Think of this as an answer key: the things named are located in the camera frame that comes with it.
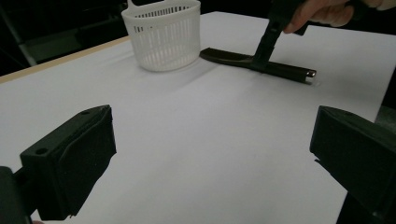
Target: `human hand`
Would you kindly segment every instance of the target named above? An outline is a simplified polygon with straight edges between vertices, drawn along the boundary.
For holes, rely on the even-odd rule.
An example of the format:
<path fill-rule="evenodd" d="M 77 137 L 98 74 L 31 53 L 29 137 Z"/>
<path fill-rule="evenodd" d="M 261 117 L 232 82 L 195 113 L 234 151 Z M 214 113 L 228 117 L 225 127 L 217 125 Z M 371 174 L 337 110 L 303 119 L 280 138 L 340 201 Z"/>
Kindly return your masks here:
<path fill-rule="evenodd" d="M 386 10 L 396 7 L 396 0 L 362 0 L 368 7 Z M 333 27 L 346 25 L 353 16 L 353 6 L 346 6 L 348 0 L 306 0 L 295 11 L 285 34 L 300 29 L 306 22 L 315 21 Z"/>

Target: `white basket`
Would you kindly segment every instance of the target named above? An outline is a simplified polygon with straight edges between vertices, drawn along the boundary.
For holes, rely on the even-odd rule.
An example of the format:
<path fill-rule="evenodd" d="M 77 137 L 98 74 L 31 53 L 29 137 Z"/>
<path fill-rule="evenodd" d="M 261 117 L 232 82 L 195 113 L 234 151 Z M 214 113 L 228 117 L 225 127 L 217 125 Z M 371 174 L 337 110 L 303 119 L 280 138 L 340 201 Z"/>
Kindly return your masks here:
<path fill-rule="evenodd" d="M 169 71 L 199 57 L 201 2 L 164 0 L 121 12 L 137 62 L 150 71 Z"/>

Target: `dark background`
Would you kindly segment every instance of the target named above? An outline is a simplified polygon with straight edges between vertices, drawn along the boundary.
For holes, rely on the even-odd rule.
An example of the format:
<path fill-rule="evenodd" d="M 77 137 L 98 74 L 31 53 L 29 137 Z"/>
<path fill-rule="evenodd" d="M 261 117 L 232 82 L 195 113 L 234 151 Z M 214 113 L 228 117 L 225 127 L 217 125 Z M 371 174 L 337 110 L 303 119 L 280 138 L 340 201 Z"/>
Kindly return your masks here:
<path fill-rule="evenodd" d="M 133 2 L 140 6 L 157 1 L 134 0 Z M 267 18 L 271 6 L 271 0 L 227 1 L 226 4 L 213 4 L 213 0 L 201 0 L 201 3 L 202 14 L 222 11 L 260 18 Z M 117 21 L 79 29 L 76 39 L 81 44 L 81 49 L 87 49 L 127 35 L 120 18 L 120 11 L 122 7 L 125 7 L 125 4 L 126 0 L 2 0 L 0 2 L 4 10 L 1 13 L 7 13 L 20 34 L 22 42 L 103 21 L 109 13 L 119 17 Z M 394 22 L 396 22 L 396 8 L 385 11 L 371 9 L 360 21 L 351 21 L 346 26 L 336 29 L 396 35 Z M 310 24 L 327 26 L 318 23 Z M 29 67 L 16 40 L 2 19 L 0 20 L 0 44 L 0 76 Z M 396 77 L 393 75 L 384 99 L 384 105 L 392 108 L 396 107 L 396 100 L 391 99 L 395 96 L 395 79 Z"/>

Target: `white tabletop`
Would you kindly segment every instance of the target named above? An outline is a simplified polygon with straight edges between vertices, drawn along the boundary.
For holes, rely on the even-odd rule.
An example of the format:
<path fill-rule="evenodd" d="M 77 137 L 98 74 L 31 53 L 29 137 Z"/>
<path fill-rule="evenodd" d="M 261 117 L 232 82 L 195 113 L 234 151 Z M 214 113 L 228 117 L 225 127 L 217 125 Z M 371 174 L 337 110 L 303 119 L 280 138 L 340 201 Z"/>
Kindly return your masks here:
<path fill-rule="evenodd" d="M 205 14 L 202 49 L 253 54 L 266 25 Z M 333 224 L 346 191 L 309 152 L 318 106 L 375 120 L 395 52 L 392 35 L 313 26 L 282 35 L 271 61 L 318 70 L 306 85 L 203 59 L 151 73 L 123 42 L 2 83 L 0 164 L 17 171 L 34 142 L 110 105 L 118 153 L 63 223 Z"/>

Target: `white surface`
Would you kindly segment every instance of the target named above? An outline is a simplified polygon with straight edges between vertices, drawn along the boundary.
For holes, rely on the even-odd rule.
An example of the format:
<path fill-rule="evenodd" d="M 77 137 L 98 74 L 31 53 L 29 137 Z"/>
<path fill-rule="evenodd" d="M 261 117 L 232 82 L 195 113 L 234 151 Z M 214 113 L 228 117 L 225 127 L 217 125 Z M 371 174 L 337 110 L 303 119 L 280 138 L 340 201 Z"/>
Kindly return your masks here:
<path fill-rule="evenodd" d="M 266 24 L 205 14 L 202 48 L 252 54 Z M 282 35 L 272 61 L 317 69 L 309 86 L 202 59 L 150 73 L 121 43 L 1 84 L 0 164 L 16 171 L 34 142 L 109 104 L 118 153 L 63 223 L 333 224 L 346 192 L 309 152 L 318 106 L 374 120 L 395 52 L 390 35 Z"/>

